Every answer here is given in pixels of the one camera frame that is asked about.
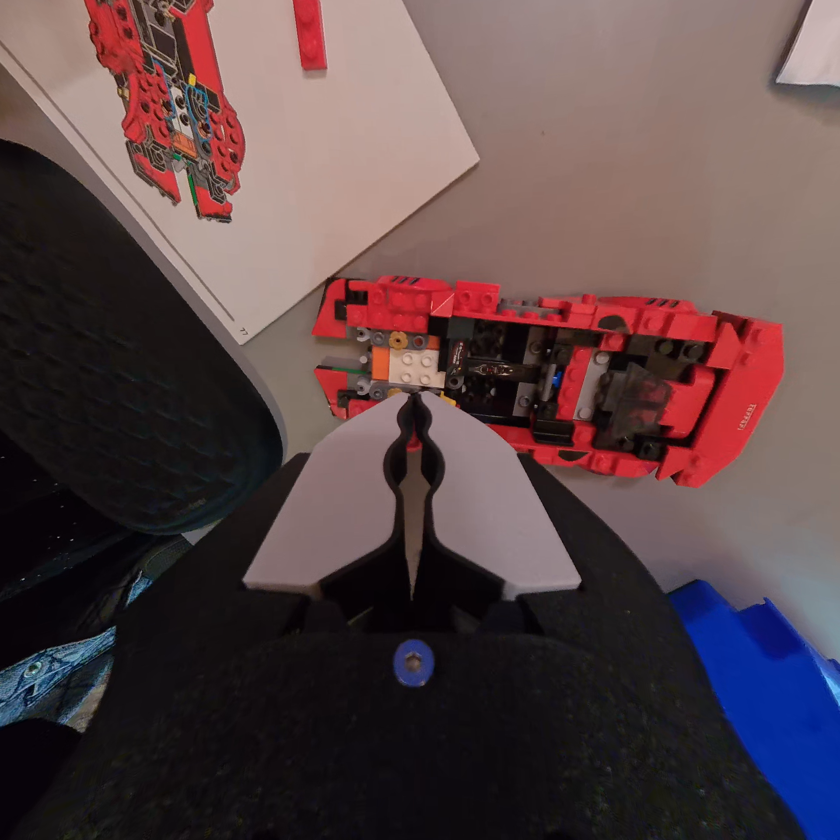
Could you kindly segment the white instruction booklet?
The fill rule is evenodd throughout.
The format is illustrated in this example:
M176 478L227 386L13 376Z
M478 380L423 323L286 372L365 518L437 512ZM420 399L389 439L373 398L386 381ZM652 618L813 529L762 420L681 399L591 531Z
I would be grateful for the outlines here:
M479 161L404 2L2 2L2 68L80 158L26 140L252 341Z

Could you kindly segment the black mesh chair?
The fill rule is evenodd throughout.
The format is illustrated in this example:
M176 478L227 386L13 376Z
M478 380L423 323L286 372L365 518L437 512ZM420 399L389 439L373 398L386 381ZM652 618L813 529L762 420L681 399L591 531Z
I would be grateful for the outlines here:
M215 523L282 463L263 397L131 234L6 140L1 386L2 432L136 531Z

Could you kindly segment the person's black speckled clothing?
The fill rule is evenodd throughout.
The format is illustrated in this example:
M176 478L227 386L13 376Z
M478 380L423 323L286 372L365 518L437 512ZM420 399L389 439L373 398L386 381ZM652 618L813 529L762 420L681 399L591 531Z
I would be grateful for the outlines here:
M1 667L105 632L192 545L105 517L1 436Z

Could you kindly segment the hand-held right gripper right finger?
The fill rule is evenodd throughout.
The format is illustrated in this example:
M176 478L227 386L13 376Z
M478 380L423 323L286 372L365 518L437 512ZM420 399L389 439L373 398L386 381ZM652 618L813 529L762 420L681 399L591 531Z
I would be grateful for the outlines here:
M448 595L497 602L578 589L581 575L515 449L441 397L418 395L415 407L426 547L454 575Z

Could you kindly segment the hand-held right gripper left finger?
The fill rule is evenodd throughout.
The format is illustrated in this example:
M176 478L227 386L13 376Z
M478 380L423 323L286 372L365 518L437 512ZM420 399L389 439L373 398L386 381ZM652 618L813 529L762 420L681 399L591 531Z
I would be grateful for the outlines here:
M318 443L281 505L243 583L250 590L326 595L404 535L413 399L398 393Z

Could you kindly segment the red flat brick plate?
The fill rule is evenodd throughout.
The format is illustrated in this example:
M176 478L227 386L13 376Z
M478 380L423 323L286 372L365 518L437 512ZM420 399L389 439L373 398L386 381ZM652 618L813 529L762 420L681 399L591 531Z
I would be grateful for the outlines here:
M301 68L306 72L328 68L320 1L292 1Z

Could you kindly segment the person's blue jeans leg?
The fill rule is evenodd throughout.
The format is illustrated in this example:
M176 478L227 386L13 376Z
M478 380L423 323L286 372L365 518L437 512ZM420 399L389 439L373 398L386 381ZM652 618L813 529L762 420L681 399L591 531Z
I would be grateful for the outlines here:
M2 601L2 727L70 724L109 681L120 614L191 547L130 538Z

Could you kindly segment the blue plastic bin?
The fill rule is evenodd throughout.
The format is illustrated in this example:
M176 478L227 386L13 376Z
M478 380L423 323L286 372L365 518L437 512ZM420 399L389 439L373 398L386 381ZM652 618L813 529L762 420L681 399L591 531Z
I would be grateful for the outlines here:
M737 610L709 583L668 595L731 725L809 838L838 838L838 663L765 599Z

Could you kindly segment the red toy brick car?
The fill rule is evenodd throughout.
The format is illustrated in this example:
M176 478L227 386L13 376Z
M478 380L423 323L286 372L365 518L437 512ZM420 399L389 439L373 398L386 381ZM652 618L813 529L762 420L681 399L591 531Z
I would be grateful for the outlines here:
M691 488L740 456L784 373L776 322L420 276L329 279L311 335L354 346L314 372L340 420L430 392L543 465Z

